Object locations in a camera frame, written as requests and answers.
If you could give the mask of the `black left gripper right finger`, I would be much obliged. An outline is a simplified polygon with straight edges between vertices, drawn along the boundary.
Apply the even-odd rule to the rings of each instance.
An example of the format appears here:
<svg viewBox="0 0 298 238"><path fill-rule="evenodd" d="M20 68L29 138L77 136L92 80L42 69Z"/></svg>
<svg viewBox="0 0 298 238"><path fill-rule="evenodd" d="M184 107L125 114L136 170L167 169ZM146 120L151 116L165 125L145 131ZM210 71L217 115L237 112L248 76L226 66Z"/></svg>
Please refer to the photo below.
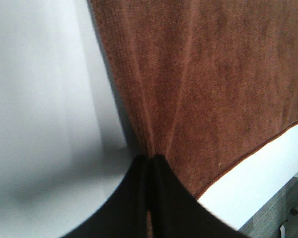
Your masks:
<svg viewBox="0 0 298 238"><path fill-rule="evenodd" d="M149 161L149 209L155 238L241 238L187 191L163 155Z"/></svg>

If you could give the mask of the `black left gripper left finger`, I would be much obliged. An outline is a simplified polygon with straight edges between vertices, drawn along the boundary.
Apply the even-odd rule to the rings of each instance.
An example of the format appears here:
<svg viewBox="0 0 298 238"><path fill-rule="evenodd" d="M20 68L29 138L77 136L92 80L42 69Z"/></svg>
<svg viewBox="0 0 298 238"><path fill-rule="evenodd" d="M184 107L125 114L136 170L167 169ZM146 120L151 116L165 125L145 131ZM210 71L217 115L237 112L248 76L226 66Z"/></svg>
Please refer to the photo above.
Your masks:
<svg viewBox="0 0 298 238"><path fill-rule="evenodd" d="M110 198L66 238L146 238L147 159L135 157Z"/></svg>

